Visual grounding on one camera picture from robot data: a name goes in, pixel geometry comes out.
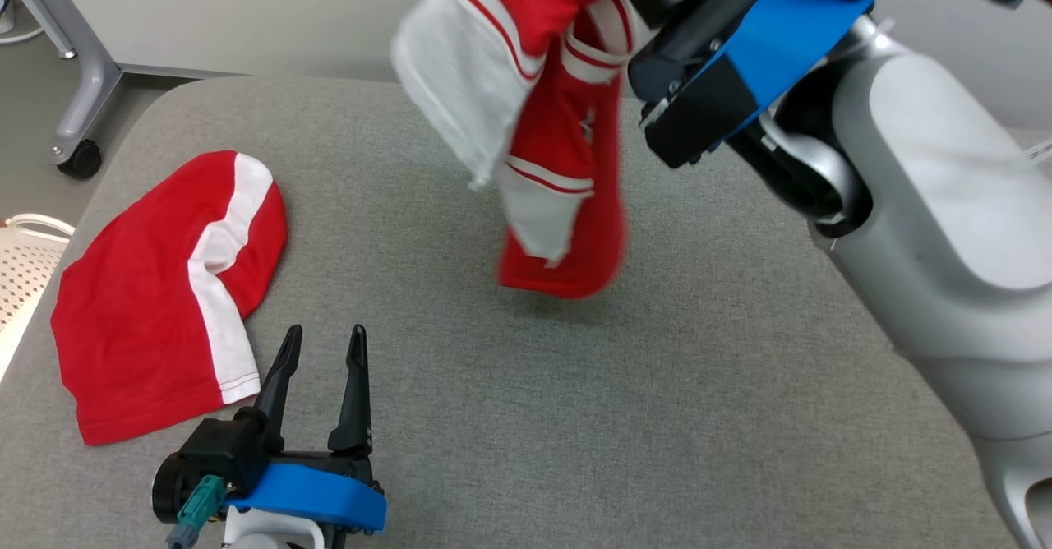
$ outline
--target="white mesh basket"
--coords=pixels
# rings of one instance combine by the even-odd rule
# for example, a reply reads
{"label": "white mesh basket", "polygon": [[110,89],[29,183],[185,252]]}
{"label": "white mesh basket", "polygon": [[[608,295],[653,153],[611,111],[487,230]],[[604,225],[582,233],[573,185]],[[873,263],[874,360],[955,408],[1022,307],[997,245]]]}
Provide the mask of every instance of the white mesh basket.
{"label": "white mesh basket", "polygon": [[62,220],[41,215],[19,215],[0,224],[0,378],[69,242],[28,229],[31,224],[73,235]]}

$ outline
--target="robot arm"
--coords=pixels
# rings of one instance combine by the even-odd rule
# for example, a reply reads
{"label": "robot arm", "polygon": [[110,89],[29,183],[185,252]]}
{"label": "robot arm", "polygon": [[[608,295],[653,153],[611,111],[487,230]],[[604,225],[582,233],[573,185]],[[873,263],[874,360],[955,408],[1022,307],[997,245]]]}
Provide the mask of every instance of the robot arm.
{"label": "robot arm", "polygon": [[873,1],[633,0],[664,25],[629,66],[643,129],[670,167],[726,141],[808,220],[970,436],[1017,543],[1047,549],[1052,182]]}

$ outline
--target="white fabric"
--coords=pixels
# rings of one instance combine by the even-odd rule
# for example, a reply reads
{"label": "white fabric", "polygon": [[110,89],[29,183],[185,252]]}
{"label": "white fabric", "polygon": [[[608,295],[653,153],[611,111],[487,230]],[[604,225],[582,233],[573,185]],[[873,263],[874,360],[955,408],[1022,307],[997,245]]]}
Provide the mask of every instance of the white fabric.
{"label": "white fabric", "polygon": [[[514,46],[518,41],[514,35]],[[519,52],[526,73],[540,74],[543,59]],[[418,3],[394,36],[391,62],[410,99],[471,171],[473,185],[486,185],[535,77],[520,73],[504,37],[468,0]]]}
{"label": "white fabric", "polygon": [[[606,48],[615,55],[627,55],[631,50],[631,36],[625,35],[625,27],[621,21],[621,11],[615,0],[599,0],[588,6],[588,14],[599,35],[602,37]],[[628,5],[628,0],[623,0],[623,5]]]}
{"label": "white fabric", "polygon": [[504,214],[523,250],[531,258],[544,258],[555,267],[569,252],[578,209],[587,192],[560,192],[524,178],[504,164],[497,175]]}
{"label": "white fabric", "polygon": [[207,224],[186,263],[225,404],[258,393],[260,378],[241,313],[218,274],[229,269],[247,245],[248,227],[271,183],[263,163],[240,152],[234,162],[234,196],[226,216]]}
{"label": "white fabric", "polygon": [[529,160],[519,159],[518,156],[507,157],[508,167],[523,171],[525,175],[532,175],[541,179],[542,182],[555,186],[557,192],[588,192],[595,185],[592,179],[566,178],[564,175],[554,174],[540,164],[530,163]]}
{"label": "white fabric", "polygon": [[561,56],[563,68],[570,74],[570,77],[574,77],[579,81],[590,82],[590,84],[609,84],[621,74],[620,66],[598,66],[585,61],[585,59],[578,58],[578,55],[570,50],[567,43],[563,43]]}
{"label": "white fabric", "polygon": [[508,13],[501,0],[458,0],[469,13],[476,14],[484,21],[492,22],[497,32],[503,32],[503,40],[506,40],[511,52],[508,54],[510,63],[519,69],[519,73],[526,78],[537,78],[544,66],[544,58],[534,58],[523,52],[521,40],[519,39],[519,25],[514,18]]}

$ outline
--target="gray table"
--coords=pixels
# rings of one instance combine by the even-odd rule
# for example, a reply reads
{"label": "gray table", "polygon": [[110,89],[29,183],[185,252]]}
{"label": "gray table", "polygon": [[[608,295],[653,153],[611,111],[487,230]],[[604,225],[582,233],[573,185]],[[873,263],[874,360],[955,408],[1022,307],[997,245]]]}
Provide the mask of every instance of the gray table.
{"label": "gray table", "polygon": [[[732,152],[669,171],[635,114],[626,104],[629,256],[589,301],[498,287],[495,194],[466,189],[397,85],[353,81],[169,93],[63,265],[197,152],[266,162],[289,246],[247,325],[265,370],[304,324],[289,448],[324,448],[351,326],[369,331],[390,518],[352,547],[1011,547],[965,435],[798,217]],[[161,547],[147,489],[197,421],[85,448],[48,328],[56,286],[0,384],[0,546]]]}

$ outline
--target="red cloth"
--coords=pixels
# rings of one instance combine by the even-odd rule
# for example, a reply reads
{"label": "red cloth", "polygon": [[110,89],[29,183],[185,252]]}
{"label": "red cloth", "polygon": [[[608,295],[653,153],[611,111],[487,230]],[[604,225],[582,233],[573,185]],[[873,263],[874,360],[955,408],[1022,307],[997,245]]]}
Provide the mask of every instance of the red cloth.
{"label": "red cloth", "polygon": [[392,63],[508,220],[505,286],[582,298],[620,265],[621,68],[646,39],[628,0],[422,0]]}
{"label": "red cloth", "polygon": [[242,320],[266,293],[285,223],[263,163],[206,152],[69,265],[52,328],[84,444],[139,436],[259,392]]}
{"label": "red cloth", "polygon": [[[626,20],[625,37],[630,46],[627,25]],[[594,48],[591,55],[603,57],[600,33],[586,13],[576,18],[571,33],[586,47]],[[552,44],[545,74],[519,118],[507,162],[507,168],[518,175],[512,181],[526,179],[533,185],[527,188],[529,197],[519,198],[519,203],[506,207],[511,227],[498,270],[504,286],[582,299],[602,290],[615,278],[626,231],[620,185],[620,58],[605,58],[601,62],[571,48],[568,40]],[[537,164],[530,169],[537,175],[523,170],[520,160]],[[541,174],[538,167],[551,175]],[[565,179],[579,183],[567,183]],[[500,175],[499,181],[503,189],[509,189],[506,176]],[[557,260],[551,260],[551,250],[534,250],[540,257],[532,256],[517,238],[514,205],[530,211],[545,208],[542,201],[533,202],[538,198],[561,198],[576,205],[553,212],[553,216],[570,215],[568,230],[561,237],[567,250],[557,252]],[[540,222],[558,221],[548,216]],[[530,227],[521,227],[521,231],[528,233]]]}

